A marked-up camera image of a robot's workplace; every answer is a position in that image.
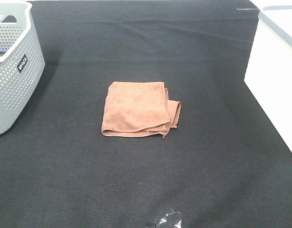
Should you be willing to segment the brown towel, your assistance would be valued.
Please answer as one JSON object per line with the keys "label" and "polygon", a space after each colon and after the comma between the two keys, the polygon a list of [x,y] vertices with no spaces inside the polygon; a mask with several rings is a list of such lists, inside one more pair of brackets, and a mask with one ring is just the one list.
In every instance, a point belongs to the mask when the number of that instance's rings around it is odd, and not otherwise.
{"label": "brown towel", "polygon": [[101,132],[104,136],[166,137],[177,128],[181,103],[169,99],[164,82],[113,82],[107,92]]}

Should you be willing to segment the black table cloth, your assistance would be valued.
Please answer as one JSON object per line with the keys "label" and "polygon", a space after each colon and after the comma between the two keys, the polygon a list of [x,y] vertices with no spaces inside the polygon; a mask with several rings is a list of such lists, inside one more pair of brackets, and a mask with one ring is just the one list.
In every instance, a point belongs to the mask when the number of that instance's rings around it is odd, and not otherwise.
{"label": "black table cloth", "polygon": [[[292,153],[243,79],[248,0],[34,1],[46,62],[0,136],[0,228],[292,228]],[[163,81],[163,138],[105,137],[108,86]]]}

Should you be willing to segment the white storage box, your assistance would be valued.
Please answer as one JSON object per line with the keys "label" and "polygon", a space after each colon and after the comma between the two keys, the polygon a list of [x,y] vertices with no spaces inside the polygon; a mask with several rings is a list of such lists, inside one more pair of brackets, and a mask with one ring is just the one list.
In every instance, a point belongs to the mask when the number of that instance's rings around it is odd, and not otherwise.
{"label": "white storage box", "polygon": [[244,82],[292,153],[292,5],[260,9]]}

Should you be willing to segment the grey perforated plastic basket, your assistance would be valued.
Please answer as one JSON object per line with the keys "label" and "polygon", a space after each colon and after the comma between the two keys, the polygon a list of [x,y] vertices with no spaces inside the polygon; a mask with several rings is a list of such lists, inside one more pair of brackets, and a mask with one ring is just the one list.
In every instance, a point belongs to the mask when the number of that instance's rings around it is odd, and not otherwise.
{"label": "grey perforated plastic basket", "polygon": [[0,135],[12,127],[32,96],[45,60],[31,14],[32,4],[0,1]]}

